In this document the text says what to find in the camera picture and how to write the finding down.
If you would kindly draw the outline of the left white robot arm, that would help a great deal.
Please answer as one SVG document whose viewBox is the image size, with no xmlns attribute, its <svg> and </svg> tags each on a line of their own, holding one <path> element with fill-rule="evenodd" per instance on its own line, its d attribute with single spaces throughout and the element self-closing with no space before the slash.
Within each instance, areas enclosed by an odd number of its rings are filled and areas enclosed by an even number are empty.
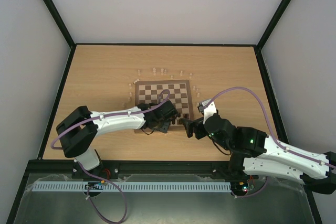
<svg viewBox="0 0 336 224">
<path fill-rule="evenodd" d="M 80 106 L 58 124 L 56 140 L 66 158 L 74 158 L 90 171 L 100 165 L 98 153 L 90 147 L 96 137 L 122 130 L 166 133 L 180 115 L 169 100 L 112 112 L 89 111 L 87 106 Z"/>
</svg>

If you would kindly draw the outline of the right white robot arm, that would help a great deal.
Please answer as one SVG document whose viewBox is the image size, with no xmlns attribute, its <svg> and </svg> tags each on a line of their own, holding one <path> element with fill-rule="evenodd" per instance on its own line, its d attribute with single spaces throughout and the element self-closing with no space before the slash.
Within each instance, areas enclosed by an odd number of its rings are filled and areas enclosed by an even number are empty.
<svg viewBox="0 0 336 224">
<path fill-rule="evenodd" d="M 314 153 L 275 140 L 252 127 L 236 127 L 217 113 L 207 119 L 182 118 L 187 137 L 208 137 L 222 153 L 229 155 L 228 170 L 243 175 L 271 176 L 293 180 L 309 190 L 330 195 L 335 191 L 335 153 Z"/>
</svg>

